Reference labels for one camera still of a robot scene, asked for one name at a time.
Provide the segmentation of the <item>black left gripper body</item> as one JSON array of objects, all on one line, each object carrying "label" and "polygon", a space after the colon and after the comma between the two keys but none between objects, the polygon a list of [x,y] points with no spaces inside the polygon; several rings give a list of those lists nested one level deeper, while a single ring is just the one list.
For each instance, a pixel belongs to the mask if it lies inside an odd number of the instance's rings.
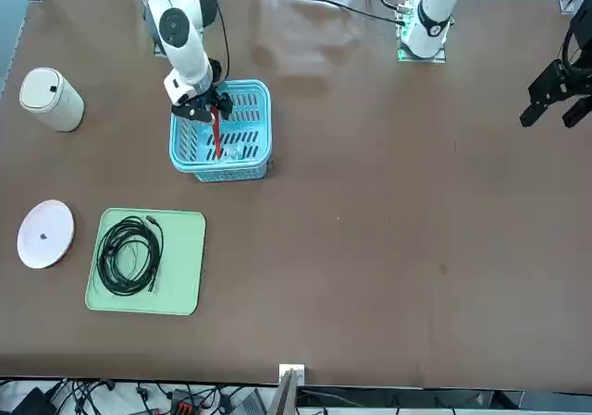
[{"label": "black left gripper body", "polygon": [[556,59],[560,75],[560,89],[565,94],[591,93],[591,57],[580,56],[574,62]]}]

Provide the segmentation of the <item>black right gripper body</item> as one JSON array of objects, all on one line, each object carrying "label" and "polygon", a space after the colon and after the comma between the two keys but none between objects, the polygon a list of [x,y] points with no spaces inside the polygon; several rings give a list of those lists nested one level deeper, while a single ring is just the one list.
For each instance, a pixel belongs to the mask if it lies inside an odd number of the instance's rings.
[{"label": "black right gripper body", "polygon": [[187,102],[187,106],[195,109],[210,109],[212,106],[214,106],[216,92],[221,91],[212,85],[206,92],[192,97]]}]

